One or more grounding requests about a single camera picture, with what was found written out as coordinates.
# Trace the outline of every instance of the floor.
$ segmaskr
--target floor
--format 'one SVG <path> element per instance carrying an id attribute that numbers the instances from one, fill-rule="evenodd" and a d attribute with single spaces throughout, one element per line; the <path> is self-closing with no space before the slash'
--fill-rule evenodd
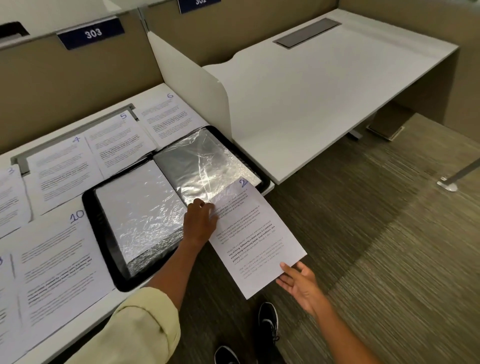
<path id="1" fill-rule="evenodd" d="M 480 170 L 456 193 L 435 184 L 479 156 L 480 144 L 415 115 L 391 143 L 342 138 L 267 196 L 333 305 L 385 363 L 480 363 Z M 213 363 L 220 344 L 254 363 L 264 300 L 277 307 L 288 363 L 332 363 L 287 294 L 272 283 L 246 301 L 209 244 L 169 363 Z"/>

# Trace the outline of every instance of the black sneaker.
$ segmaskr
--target black sneaker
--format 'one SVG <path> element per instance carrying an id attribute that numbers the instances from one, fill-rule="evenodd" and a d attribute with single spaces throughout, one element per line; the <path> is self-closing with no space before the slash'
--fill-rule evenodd
<path id="1" fill-rule="evenodd" d="M 260 310 L 258 310 L 258 327 L 261 329 L 262 333 L 270 335 L 269 338 L 262 339 L 267 341 L 272 340 L 272 342 L 278 340 L 278 315 L 275 306 L 270 302 L 262 303 Z"/>
<path id="2" fill-rule="evenodd" d="M 215 352 L 215 364 L 240 364 L 239 359 L 228 346 L 220 346 Z"/>

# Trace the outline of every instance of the light yellow shirt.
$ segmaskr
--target light yellow shirt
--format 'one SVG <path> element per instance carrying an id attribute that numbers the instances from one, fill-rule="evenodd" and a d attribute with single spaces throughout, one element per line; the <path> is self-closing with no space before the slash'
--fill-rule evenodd
<path id="1" fill-rule="evenodd" d="M 141 288 L 67 364 L 165 364 L 179 340 L 179 314 L 172 301 L 155 288 Z"/>

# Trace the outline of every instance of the hand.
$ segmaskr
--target hand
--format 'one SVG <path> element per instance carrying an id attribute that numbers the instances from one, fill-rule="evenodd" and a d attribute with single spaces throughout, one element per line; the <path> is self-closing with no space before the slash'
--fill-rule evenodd
<path id="1" fill-rule="evenodd" d="M 314 273 L 302 262 L 294 267 L 282 262 L 280 267 L 285 273 L 276 279 L 277 284 L 290 293 L 305 311 L 318 319 L 319 311 L 329 302 L 318 288 Z"/>
<path id="2" fill-rule="evenodd" d="M 181 244 L 188 245 L 197 253 L 200 252 L 216 229 L 218 216 L 210 218 L 210 213 L 214 208 L 213 204 L 206 204 L 200 198 L 196 198 L 192 204 L 187 206 L 187 213 L 183 217 Z"/>

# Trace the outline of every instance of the white desk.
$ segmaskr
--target white desk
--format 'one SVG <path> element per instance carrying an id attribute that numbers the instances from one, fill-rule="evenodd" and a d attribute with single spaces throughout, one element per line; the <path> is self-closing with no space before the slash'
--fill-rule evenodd
<path id="1" fill-rule="evenodd" d="M 342 25 L 291 49 L 273 43 L 325 17 Z M 227 91 L 235 143 L 281 183 L 455 49 L 336 9 L 204 69 Z"/>
<path id="2" fill-rule="evenodd" d="M 58 129 L 48 135 L 45 135 L 41 138 L 38 138 L 30 143 L 27 143 L 23 146 L 20 146 L 14 150 L 11 150 L 0 156 L 0 168 L 7 167 L 10 164 L 11 157 L 14 157 L 24 151 L 27 151 L 35 146 L 41 145 L 53 138 L 61 136 L 69 131 L 79 128 L 80 126 L 87 124 L 91 121 L 94 121 L 102 116 L 105 116 L 111 112 L 114 112 L 117 109 L 125 107 L 129 104 L 140 104 L 146 100 L 156 99 L 163 97 L 165 92 L 171 91 L 165 84 L 155 86 L 147 91 L 144 91 L 138 95 L 135 95 L 131 98 L 128 98 L 118 104 L 112 105 L 109 108 L 106 108 L 102 111 L 99 111 L 93 115 L 87 116 L 77 122 L 74 122 L 64 128 Z M 29 185 L 30 178 L 27 175 L 25 178 L 25 184 Z M 270 183 L 268 189 L 263 193 L 263 195 L 269 193 L 273 190 L 274 184 Z M 120 305 L 129 295 L 134 291 L 123 293 L 118 290 L 113 290 L 107 296 L 102 298 L 96 304 L 88 308 L 86 311 L 78 315 L 70 323 L 62 327 L 55 334 L 50 336 L 48 339 L 40 343 L 38 346 L 33 348 L 30 352 L 20 358 L 15 364 L 42 364 L 47 363 L 52 360 L 55 356 L 60 354 L 74 342 L 76 342 L 80 337 L 85 333 L 90 331 L 93 327 L 99 324 L 102 320 L 108 317 L 113 313 L 115 308 Z"/>

